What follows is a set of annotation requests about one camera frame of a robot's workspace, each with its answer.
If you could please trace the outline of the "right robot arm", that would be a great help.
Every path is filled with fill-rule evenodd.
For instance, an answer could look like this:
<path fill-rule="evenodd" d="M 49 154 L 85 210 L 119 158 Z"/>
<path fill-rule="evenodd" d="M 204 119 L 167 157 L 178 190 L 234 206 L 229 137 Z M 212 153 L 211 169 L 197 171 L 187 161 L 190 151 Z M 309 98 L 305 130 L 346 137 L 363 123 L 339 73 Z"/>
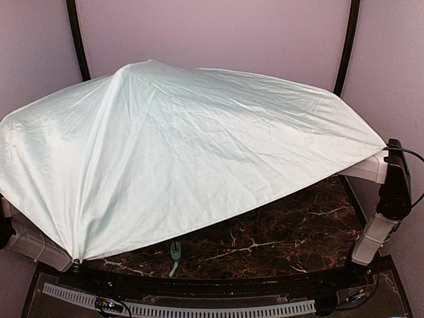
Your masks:
<path fill-rule="evenodd" d="M 339 172 L 380 185 L 379 202 L 355 243 L 351 260 L 367 266 L 412 209 L 411 176 L 401 142 L 391 138 L 381 152 Z"/>

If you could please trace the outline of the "mint green folding umbrella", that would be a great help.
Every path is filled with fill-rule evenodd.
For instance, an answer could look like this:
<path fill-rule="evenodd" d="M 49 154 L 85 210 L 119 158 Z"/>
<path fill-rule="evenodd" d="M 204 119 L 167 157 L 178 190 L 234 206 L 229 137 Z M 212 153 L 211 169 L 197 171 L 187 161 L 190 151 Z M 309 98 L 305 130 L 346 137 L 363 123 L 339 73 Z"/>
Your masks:
<path fill-rule="evenodd" d="M 330 91 L 154 60 L 1 120 L 1 197 L 78 270 L 258 278 L 343 266 L 339 172 L 384 140 Z"/>

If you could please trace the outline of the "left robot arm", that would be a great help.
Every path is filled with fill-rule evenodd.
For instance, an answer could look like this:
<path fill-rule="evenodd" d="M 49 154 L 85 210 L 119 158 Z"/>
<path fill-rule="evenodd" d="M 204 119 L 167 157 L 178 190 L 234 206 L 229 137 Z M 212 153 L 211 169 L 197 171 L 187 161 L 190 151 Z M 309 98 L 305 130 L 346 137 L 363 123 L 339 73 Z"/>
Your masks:
<path fill-rule="evenodd" d="M 69 254 L 1 197 L 1 248 L 47 264 L 59 272 L 72 266 Z"/>

